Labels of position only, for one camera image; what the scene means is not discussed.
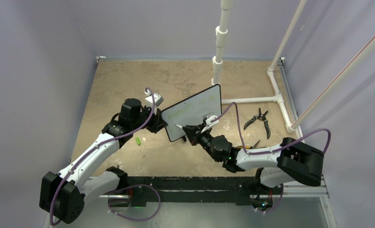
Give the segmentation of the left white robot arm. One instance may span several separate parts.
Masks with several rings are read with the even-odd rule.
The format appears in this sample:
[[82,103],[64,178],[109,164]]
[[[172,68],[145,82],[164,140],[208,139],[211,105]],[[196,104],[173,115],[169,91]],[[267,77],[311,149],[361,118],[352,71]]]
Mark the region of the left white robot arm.
[[80,216],[84,206],[97,197],[111,191],[123,194],[131,189],[128,174],[116,167],[108,168],[96,178],[90,177],[135,132],[147,129],[157,133],[166,126],[158,109],[163,100],[159,94],[154,94],[145,98],[143,106],[138,99],[126,99],[120,112],[103,127],[82,155],[57,173],[48,172],[43,177],[39,206],[49,213],[50,225],[61,221],[70,224]]

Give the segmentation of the green marker cap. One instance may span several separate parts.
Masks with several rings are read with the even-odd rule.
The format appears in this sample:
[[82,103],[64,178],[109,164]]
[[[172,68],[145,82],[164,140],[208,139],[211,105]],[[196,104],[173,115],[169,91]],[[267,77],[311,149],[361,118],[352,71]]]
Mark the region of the green marker cap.
[[136,141],[136,144],[137,144],[138,146],[141,145],[141,141],[140,141],[140,139],[139,139],[138,137],[135,138],[135,141]]

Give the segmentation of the small black-framed whiteboard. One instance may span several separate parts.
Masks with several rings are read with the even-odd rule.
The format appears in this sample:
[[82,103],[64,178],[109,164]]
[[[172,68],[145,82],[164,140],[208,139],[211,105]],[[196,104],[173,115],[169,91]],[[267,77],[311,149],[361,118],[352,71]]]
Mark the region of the small black-framed whiteboard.
[[221,86],[216,84],[164,109],[161,117],[167,124],[169,141],[174,142],[186,135],[178,125],[199,125],[207,114],[221,113]]

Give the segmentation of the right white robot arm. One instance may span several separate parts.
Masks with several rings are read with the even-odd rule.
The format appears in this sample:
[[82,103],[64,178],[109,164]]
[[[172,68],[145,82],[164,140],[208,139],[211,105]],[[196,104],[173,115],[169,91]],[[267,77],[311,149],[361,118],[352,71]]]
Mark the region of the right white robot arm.
[[290,137],[271,147],[237,148],[224,135],[213,137],[204,125],[182,126],[191,145],[200,145],[227,171],[236,173],[257,168],[253,188],[265,193],[279,184],[297,181],[307,186],[321,185],[324,152]]

